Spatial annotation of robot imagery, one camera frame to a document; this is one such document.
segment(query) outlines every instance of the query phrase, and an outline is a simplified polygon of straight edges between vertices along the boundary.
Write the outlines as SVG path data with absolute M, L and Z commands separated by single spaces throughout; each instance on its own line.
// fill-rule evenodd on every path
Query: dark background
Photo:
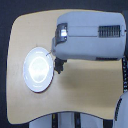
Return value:
M 55 10 L 87 9 L 122 12 L 128 9 L 127 0 L 0 0 L 0 127 L 27 128 L 11 125 L 6 112 L 6 67 L 10 32 L 14 20 L 23 14 Z

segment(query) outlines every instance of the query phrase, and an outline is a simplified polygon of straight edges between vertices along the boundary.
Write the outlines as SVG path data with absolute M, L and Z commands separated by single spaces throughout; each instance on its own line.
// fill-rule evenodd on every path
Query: light wood tabletop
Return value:
M 26 55 L 35 47 L 51 50 L 57 18 L 69 11 L 44 11 L 20 16 L 13 24 L 7 60 L 7 116 L 12 124 L 54 112 L 77 111 L 113 119 L 123 93 L 121 61 L 68 60 L 42 93 L 32 92 L 23 78 Z

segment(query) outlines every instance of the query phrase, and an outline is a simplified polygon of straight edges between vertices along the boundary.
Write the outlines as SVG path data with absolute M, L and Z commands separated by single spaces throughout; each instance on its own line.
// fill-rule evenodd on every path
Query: wooden table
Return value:
M 73 10 L 55 10 L 24 15 L 13 24 L 7 61 L 7 116 L 12 124 L 29 122 L 61 111 L 77 111 L 105 119 L 114 116 L 123 93 L 121 61 L 68 60 L 42 93 L 32 92 L 23 78 L 23 63 L 35 47 L 51 50 L 57 18 Z

